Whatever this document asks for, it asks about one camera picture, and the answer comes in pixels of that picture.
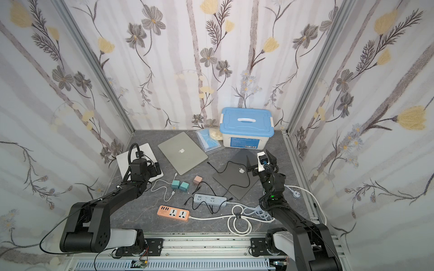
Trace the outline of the teal charger adapter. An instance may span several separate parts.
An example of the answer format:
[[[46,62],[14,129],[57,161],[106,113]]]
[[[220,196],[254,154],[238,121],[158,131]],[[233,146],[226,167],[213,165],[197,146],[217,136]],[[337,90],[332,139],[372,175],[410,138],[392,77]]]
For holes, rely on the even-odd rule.
[[[173,182],[171,183],[171,188],[173,190],[178,190],[180,187],[181,182],[179,180],[173,180]]]
[[[179,186],[179,190],[181,190],[182,192],[188,192],[190,187],[190,184],[187,182],[182,182]]]

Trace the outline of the small pink plug adapter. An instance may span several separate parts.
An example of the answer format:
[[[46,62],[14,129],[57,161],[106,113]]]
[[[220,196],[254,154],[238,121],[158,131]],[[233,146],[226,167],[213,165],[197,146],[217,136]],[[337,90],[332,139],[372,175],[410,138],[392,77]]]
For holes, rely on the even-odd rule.
[[[199,184],[202,182],[202,180],[203,180],[203,178],[202,178],[201,176],[196,176],[196,177],[193,179],[193,183],[194,183],[195,185],[199,185]]]

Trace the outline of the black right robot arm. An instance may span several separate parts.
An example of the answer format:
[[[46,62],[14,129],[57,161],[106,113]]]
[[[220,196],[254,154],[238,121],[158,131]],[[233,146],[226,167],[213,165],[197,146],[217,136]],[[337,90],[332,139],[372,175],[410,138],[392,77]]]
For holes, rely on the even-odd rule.
[[[264,189],[259,206],[283,225],[282,230],[271,234],[269,250],[287,254],[299,271],[341,271],[341,261],[327,226],[305,219],[285,200],[286,176],[278,172],[276,159],[259,153],[254,174],[259,176]]]

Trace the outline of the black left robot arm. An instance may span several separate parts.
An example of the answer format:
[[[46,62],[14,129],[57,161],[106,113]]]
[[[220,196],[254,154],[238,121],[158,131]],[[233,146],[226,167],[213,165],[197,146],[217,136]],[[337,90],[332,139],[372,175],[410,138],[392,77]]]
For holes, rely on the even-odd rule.
[[[114,191],[71,207],[59,244],[62,252],[99,253],[110,248],[121,248],[130,254],[145,251],[146,242],[142,230],[112,229],[110,225],[110,216],[125,204],[142,196],[150,179],[159,173],[155,162],[145,156],[137,143],[131,144],[127,158],[127,171]]]

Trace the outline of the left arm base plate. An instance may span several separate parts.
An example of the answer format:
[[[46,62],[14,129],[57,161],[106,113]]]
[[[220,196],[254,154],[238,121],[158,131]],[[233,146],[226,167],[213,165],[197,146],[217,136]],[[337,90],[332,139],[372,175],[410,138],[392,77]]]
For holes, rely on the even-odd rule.
[[[127,256],[160,256],[163,248],[163,238],[139,239],[133,246],[120,247],[114,252],[115,257]]]

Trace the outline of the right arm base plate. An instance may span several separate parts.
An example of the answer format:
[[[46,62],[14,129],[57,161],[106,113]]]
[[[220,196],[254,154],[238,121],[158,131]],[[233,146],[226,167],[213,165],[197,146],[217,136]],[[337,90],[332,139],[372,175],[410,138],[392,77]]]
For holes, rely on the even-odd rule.
[[[268,247],[265,238],[251,238],[249,254],[254,257],[259,256],[287,256],[280,250],[272,250]]]

